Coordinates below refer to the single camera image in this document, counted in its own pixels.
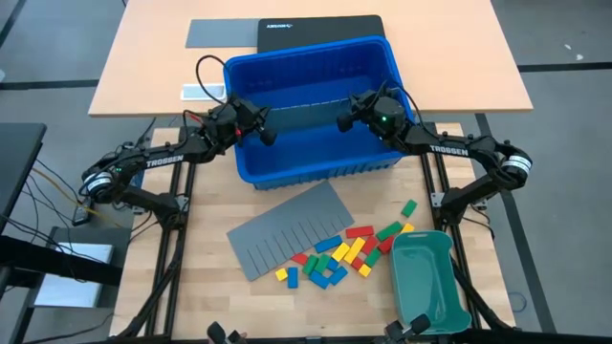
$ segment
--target red wooden block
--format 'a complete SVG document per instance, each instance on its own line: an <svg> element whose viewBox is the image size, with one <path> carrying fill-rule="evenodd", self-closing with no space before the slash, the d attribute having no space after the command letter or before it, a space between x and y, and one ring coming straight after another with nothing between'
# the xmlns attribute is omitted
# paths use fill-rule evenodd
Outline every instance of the red wooden block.
<svg viewBox="0 0 612 344"><path fill-rule="evenodd" d="M291 260L298 264L305 265L306 262L308 262L308 256L304 253L298 253L295 256L291 257Z"/></svg>
<svg viewBox="0 0 612 344"><path fill-rule="evenodd" d="M355 268L355 270L359 271L361 266L363 265L363 261L360 257L355 257L353 263L351 263L351 267Z"/></svg>
<svg viewBox="0 0 612 344"><path fill-rule="evenodd" d="M390 237L386 238L380 245L379 245L379 250L382 253L389 253L389 251L391 250L391 246L393 245L393 239L395 239L395 236L391 235Z"/></svg>
<svg viewBox="0 0 612 344"><path fill-rule="evenodd" d="M374 235L374 227L373 226L363 226L363 227L355 227L346 229L346 237L348 239L358 238L361 236Z"/></svg>
<svg viewBox="0 0 612 344"><path fill-rule="evenodd" d="M363 244L363 247L361 248L361 252L363 252L365 254L370 254L372 252L372 249L374 249L374 247L376 247L376 244L378 242L379 242L379 240L376 239L376 237L374 235L370 236L365 241L365 244Z"/></svg>

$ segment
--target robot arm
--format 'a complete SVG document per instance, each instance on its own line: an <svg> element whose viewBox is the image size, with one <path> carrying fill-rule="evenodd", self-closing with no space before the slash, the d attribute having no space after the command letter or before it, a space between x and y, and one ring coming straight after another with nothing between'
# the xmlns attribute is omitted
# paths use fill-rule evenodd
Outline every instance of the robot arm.
<svg viewBox="0 0 612 344"><path fill-rule="evenodd" d="M201 127L186 127L179 143L144 148L143 146L122 149L104 156L83 172L83 186L79 192L99 204L125 202L153 211L164 227L181 225L177 215L183 207L174 196L159 195L130 185L132 178L148 168L155 168L180 161L206 163L235 143L241 145L242 138L256 131L266 145L272 145L276 133L266 130L264 124L270 108L257 108L250 101L231 97L202 117Z"/></svg>
<svg viewBox="0 0 612 344"><path fill-rule="evenodd" d="M352 96L350 115L338 118L339 130L350 130L358 120L387 146L406 155L440 153L480 162L487 175L463 188L451 188L437 204L436 211L447 224L459 224L470 204L525 184L532 160L524 151L509 141L500 143L491 136L475 138L473 135L457 137L446 132L442 135L432 133L405 117L405 108L395 95L397 91L381 87L378 92Z"/></svg>

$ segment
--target laptop logo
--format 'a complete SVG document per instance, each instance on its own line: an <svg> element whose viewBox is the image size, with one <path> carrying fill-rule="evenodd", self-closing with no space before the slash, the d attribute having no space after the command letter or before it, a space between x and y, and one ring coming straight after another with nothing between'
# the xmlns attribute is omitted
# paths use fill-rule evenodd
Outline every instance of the laptop logo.
<svg viewBox="0 0 612 344"><path fill-rule="evenodd" d="M294 24L268 24L266 29L290 29Z"/></svg>

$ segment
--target toy block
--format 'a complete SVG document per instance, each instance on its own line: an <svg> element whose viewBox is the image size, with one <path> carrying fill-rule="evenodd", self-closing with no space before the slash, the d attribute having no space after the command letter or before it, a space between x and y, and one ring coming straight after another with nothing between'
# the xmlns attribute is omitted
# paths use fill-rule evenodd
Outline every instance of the toy block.
<svg viewBox="0 0 612 344"><path fill-rule="evenodd" d="M334 258L337 262L339 262L340 260L342 260L342 258L344 258L344 256L346 255L349 249L351 249L351 247L348 246L347 244L345 243L340 244L340 246L336 248L334 253L332 253L332 258Z"/></svg>
<svg viewBox="0 0 612 344"><path fill-rule="evenodd" d="M389 251L391 250L391 247L393 246L393 239L394 237L393 235L391 235L379 245L379 250L381 251L381 253L384 253L384 254L389 253Z"/></svg>
<svg viewBox="0 0 612 344"><path fill-rule="evenodd" d="M323 289L327 289L327 286L329 286L329 280L316 271L310 274L310 280Z"/></svg>
<svg viewBox="0 0 612 344"><path fill-rule="evenodd" d="M351 238L359 238L361 236L369 236L374 235L374 227L373 226L363 226L363 227L355 227L346 229L346 237Z"/></svg>
<svg viewBox="0 0 612 344"><path fill-rule="evenodd" d="M355 270L361 269L362 265L363 265L363 261L360 257L355 257L355 259L353 260L353 263L351 263L351 267L353 267L353 269Z"/></svg>
<svg viewBox="0 0 612 344"><path fill-rule="evenodd" d="M297 268L290 267L287 268L288 278L287 278L287 288L295 289L297 288Z"/></svg>
<svg viewBox="0 0 612 344"><path fill-rule="evenodd" d="M398 233L400 230L402 230L402 225L396 221L393 224L389 225L387 228L376 233L376 237L379 239L379 241L383 242L386 238L390 237L395 233Z"/></svg>
<svg viewBox="0 0 612 344"><path fill-rule="evenodd" d="M330 259L329 263L327 263L327 268L331 271L336 271L339 266L340 266L340 263L338 263L336 259Z"/></svg>
<svg viewBox="0 0 612 344"><path fill-rule="evenodd" d="M348 274L348 271L344 267L338 267L338 269L336 271L334 271L334 273L332 273L332 275L329 276L329 278L327 280L329 281L329 283L331 283L331 284L333 284L335 286L347 274Z"/></svg>
<svg viewBox="0 0 612 344"><path fill-rule="evenodd" d="M291 257L291 260L298 264L306 265L306 262L308 262L308 256L304 253L298 253L295 256Z"/></svg>
<svg viewBox="0 0 612 344"><path fill-rule="evenodd" d="M365 244L363 244L363 247L361 248L361 252L363 252L365 254L372 253L372 249L374 249L374 247L376 247L376 244L378 242L379 242L379 240L376 239L376 237L374 235L372 235L371 237L368 237L367 240L365 241Z"/></svg>
<svg viewBox="0 0 612 344"><path fill-rule="evenodd" d="M311 254L310 257L308 257L308 262L306 262L306 265L304 265L304 269L302 269L302 271L308 275L311 274L317 265L317 261L318 258Z"/></svg>
<svg viewBox="0 0 612 344"><path fill-rule="evenodd" d="M412 215L412 212L414 211L414 209L417 208L417 203L410 200L408 201L408 203L404 206L404 209L402 209L402 215L404 215L405 217L410 217L410 215Z"/></svg>
<svg viewBox="0 0 612 344"><path fill-rule="evenodd" d="M379 260L379 258L381 258L381 251L377 248L374 248L374 250L372 251L372 253L370 253L367 258L365 258L364 263L370 267L373 268L374 265L376 264L376 262Z"/></svg>
<svg viewBox="0 0 612 344"><path fill-rule="evenodd" d="M362 265L360 268L360 274L363 277L367 277L367 275L369 275L371 271L372 268L368 267L366 264Z"/></svg>
<svg viewBox="0 0 612 344"><path fill-rule="evenodd" d="M287 270L286 269L278 269L276 272L276 279L278 282L282 282L287 278Z"/></svg>
<svg viewBox="0 0 612 344"><path fill-rule="evenodd" d="M402 228L401 233L407 233L407 232L411 232L414 230L414 226L411 224L405 224L404 228Z"/></svg>
<svg viewBox="0 0 612 344"><path fill-rule="evenodd" d="M355 260L357 254L361 251L361 248L364 244L365 240L363 240L362 238L355 239L355 243L353 243L351 249L346 252L346 255L344 256L344 261L349 264L353 263L353 260Z"/></svg>
<svg viewBox="0 0 612 344"><path fill-rule="evenodd" d="M321 256L318 257L318 262L317 262L317 265L315 266L315 271L320 274L325 272L325 269L327 269L327 265L329 264L330 259L332 258L328 256L327 254L321 254Z"/></svg>
<svg viewBox="0 0 612 344"><path fill-rule="evenodd" d="M337 235L335 237L331 237L329 239L325 239L322 242L315 245L315 251L317 253L324 252L330 248L334 248L342 244L342 238Z"/></svg>

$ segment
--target gray plastic board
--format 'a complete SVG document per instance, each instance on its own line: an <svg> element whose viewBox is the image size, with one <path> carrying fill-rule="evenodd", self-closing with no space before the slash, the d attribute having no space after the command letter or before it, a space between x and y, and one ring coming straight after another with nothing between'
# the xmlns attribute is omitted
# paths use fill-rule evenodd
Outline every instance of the gray plastic board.
<svg viewBox="0 0 612 344"><path fill-rule="evenodd" d="M185 47L256 47L258 23L258 18L193 19Z"/></svg>
<svg viewBox="0 0 612 344"><path fill-rule="evenodd" d="M332 185L324 182L231 230L228 238L252 281L353 223Z"/></svg>

